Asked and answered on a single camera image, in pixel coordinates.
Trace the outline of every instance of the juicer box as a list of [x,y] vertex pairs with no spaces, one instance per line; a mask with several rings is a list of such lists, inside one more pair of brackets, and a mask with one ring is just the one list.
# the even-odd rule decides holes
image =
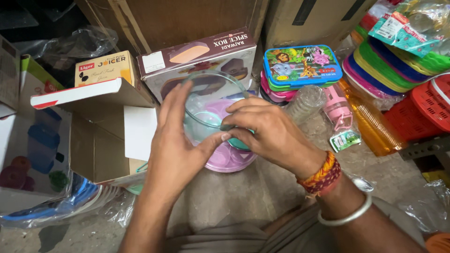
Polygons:
[[0,36],[0,117],[16,112],[19,103],[20,52]]
[[141,84],[135,68],[135,60],[128,51],[90,59],[77,63],[75,66],[75,87],[118,77],[123,77],[143,98],[153,103],[153,96],[148,88]]
[[0,119],[0,213],[9,214],[66,197],[71,186],[69,133],[72,114],[38,111],[32,95],[63,89],[29,55],[22,57],[17,112]]
[[31,97],[39,110],[63,108],[73,113],[70,168],[95,184],[127,187],[141,184],[142,161],[125,157],[124,105],[152,108],[124,77]]
[[[140,55],[138,65],[142,80],[161,103],[169,91],[189,74],[205,69],[232,75],[248,89],[252,79],[255,51],[256,44],[247,28],[243,27]],[[205,90],[210,92],[220,89],[225,84],[210,79],[211,77],[205,77],[204,80],[204,86],[209,86]]]

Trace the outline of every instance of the teal plastic lid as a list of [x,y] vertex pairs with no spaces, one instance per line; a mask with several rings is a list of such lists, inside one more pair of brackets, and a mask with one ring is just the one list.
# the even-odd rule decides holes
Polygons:
[[239,139],[231,138],[228,140],[228,143],[235,149],[243,150],[243,151],[250,151],[247,145],[245,145],[243,142],[241,142]]

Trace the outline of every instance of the cartoon lunch box lid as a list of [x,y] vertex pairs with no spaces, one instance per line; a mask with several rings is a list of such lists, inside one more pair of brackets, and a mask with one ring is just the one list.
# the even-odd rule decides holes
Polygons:
[[318,85],[342,77],[336,56],[327,45],[268,49],[264,53],[264,69],[276,86]]

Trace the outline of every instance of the clear plastic bottle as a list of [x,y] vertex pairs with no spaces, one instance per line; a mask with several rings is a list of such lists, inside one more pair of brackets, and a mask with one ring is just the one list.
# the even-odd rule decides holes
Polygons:
[[325,104],[326,98],[322,88],[315,85],[306,85],[298,90],[291,102],[284,108],[297,125],[317,114]]
[[394,126],[373,104],[365,101],[343,79],[339,80],[339,87],[353,108],[363,140],[376,156],[393,154],[408,146]]

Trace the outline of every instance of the open cardboard box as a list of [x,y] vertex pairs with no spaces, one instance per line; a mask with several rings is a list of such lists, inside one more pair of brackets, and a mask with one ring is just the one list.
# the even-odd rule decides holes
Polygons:
[[70,168],[100,185],[127,187],[144,181],[143,161],[125,157],[123,106],[154,107],[123,77],[31,97],[36,109],[73,112]]

